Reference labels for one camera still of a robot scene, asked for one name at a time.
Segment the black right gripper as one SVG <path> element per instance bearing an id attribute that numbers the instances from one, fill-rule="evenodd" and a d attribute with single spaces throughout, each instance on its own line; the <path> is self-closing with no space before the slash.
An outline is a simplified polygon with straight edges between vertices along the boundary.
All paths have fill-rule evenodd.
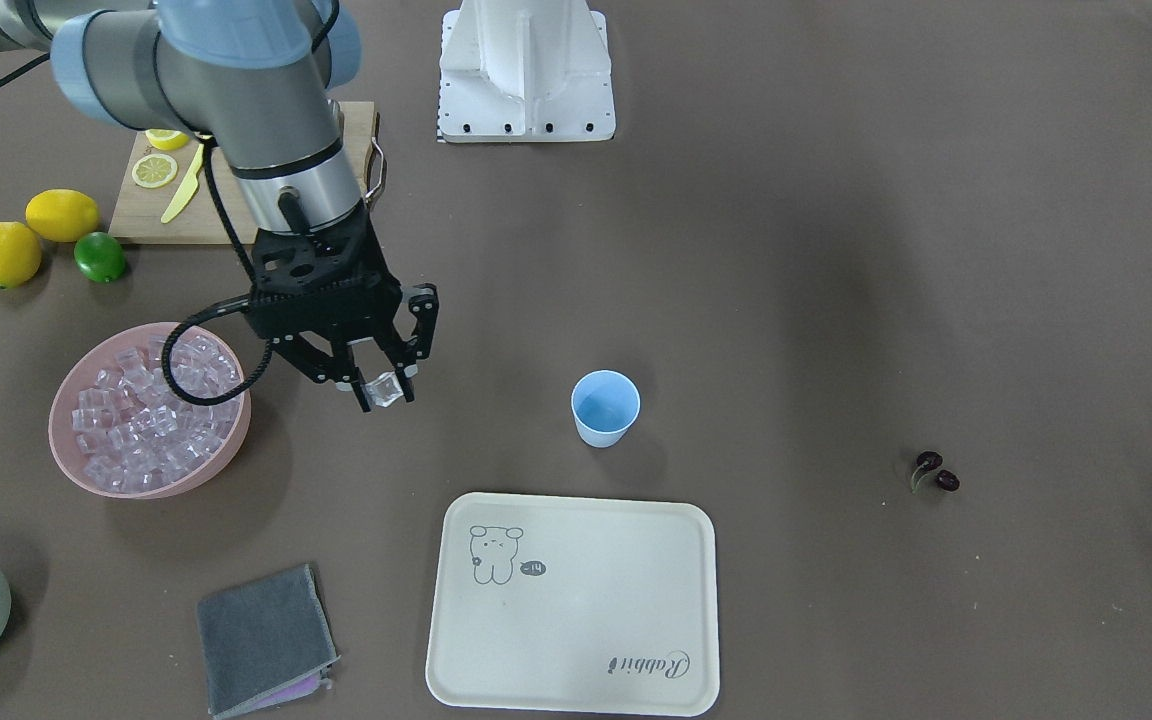
<path id="1" fill-rule="evenodd" d="M 348 343 L 374 340 L 391 361 L 403 400 L 415 400 L 412 378 L 433 351 L 438 288 L 401 287 L 366 211 L 311 234 L 260 229 L 251 258 L 256 279 L 244 318 L 257 338 L 276 338 L 276 354 L 310 381 L 351 391 L 364 414 L 372 406 Z M 414 319 L 406 338 L 396 325 L 401 309 Z M 306 332 L 329 340 L 329 351 L 300 334 Z"/>

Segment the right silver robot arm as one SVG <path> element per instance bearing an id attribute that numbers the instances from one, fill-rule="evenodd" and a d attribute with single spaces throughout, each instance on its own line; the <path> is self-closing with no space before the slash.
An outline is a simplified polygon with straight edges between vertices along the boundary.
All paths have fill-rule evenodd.
<path id="1" fill-rule="evenodd" d="M 361 38 L 338 1 L 0 1 L 0 53 L 36 50 L 86 118 L 200 136 L 236 179 L 257 232 L 234 241 L 251 288 L 189 316 L 166 338 L 162 376 L 179 386 L 179 338 L 244 314 L 265 343 L 314 382 L 353 392 L 369 411 L 381 392 L 353 357 L 371 340 L 406 401 L 433 347 L 434 285 L 404 287 L 384 259 L 326 91 L 353 79 Z"/>

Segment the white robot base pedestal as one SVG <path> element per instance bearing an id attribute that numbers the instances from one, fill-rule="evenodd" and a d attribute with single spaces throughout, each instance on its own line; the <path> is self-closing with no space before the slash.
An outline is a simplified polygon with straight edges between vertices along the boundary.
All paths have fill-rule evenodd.
<path id="1" fill-rule="evenodd" d="M 438 141 L 616 135 L 608 23 L 585 1 L 463 1 L 444 14 L 439 70 Z"/>

